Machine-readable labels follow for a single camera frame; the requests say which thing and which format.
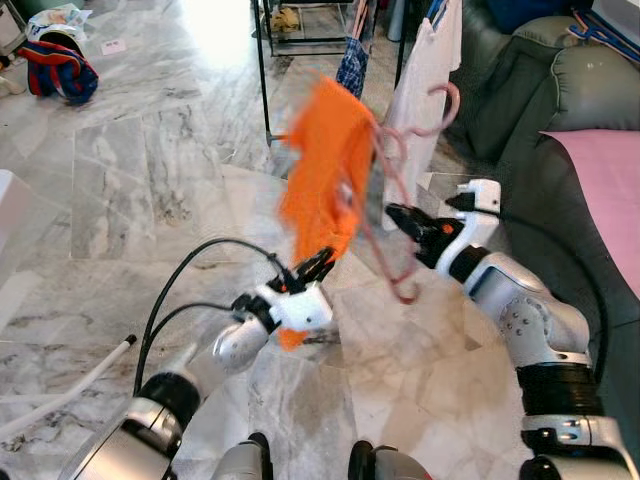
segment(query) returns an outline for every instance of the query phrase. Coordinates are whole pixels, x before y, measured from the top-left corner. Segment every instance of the white pipe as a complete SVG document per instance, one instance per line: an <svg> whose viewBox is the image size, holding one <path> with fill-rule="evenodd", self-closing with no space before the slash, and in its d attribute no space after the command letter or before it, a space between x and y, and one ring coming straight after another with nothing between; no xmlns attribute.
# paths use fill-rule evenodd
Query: white pipe
<svg viewBox="0 0 640 480"><path fill-rule="evenodd" d="M3 427L0 427L0 440L9 438L14 435L17 431L22 430L25 427L28 427L35 421L40 418L48 415L49 413L59 409L63 405L69 403L75 397L80 395L89 385L95 382L113 363L124 353L126 352L131 345L136 341L136 337L134 335L130 335L127 339L122 342L118 347L111 352L107 358L105 358L100 364L94 368L91 372L89 372L82 380L76 383L69 391L63 393L55 400L42 405L30 413L26 415L16 418L15 420L7 423Z"/></svg>

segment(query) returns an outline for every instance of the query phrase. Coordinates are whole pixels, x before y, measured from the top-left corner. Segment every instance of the orange towel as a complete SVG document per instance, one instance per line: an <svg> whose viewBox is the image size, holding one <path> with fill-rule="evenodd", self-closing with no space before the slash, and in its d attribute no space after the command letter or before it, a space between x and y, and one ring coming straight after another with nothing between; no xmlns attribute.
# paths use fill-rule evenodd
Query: orange towel
<svg viewBox="0 0 640 480"><path fill-rule="evenodd" d="M342 256L358 228L358 216L339 201L345 174L364 203L373 152L373 115L348 90L328 78L315 87L289 136L301 158L289 176L280 213L296 230L295 262L330 246ZM305 332L280 329L280 345L293 350Z"/></svg>

